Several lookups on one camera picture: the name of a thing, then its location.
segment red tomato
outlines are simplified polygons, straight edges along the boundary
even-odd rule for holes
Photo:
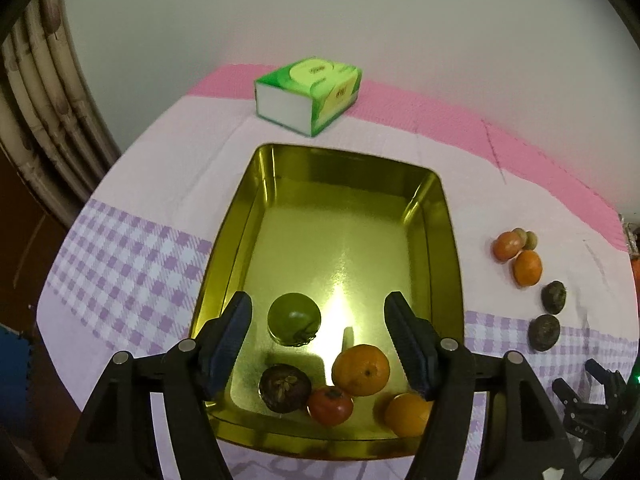
[[[337,426],[353,413],[353,401],[336,386],[323,386],[314,391],[306,402],[309,415],[323,426]]]

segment dark purple fruit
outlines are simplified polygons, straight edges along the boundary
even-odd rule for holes
[[[529,343],[538,352],[549,350],[559,337],[560,322],[551,314],[543,314],[529,323]]]
[[[540,297],[549,314],[560,314],[566,301],[566,288],[562,282],[551,282],[542,289]]]
[[[306,407],[311,380],[295,366],[273,365],[263,372],[258,391],[272,412],[290,413]]]

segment pink tablecloth border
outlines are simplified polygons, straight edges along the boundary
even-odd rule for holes
[[[197,83],[188,95],[253,99],[254,80],[272,69],[266,65],[226,65]],[[618,214],[601,196],[536,147],[465,108],[364,80],[358,101],[347,115],[424,135],[481,156],[501,171],[545,188],[614,248],[626,251]]]

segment blue mat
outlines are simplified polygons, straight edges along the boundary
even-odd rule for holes
[[[0,326],[0,424],[15,436],[28,436],[30,359],[28,341]]]

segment white wall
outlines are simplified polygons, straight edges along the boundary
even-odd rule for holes
[[[229,62],[318,55],[483,114],[640,219],[640,52],[606,0],[66,0],[123,148]]]

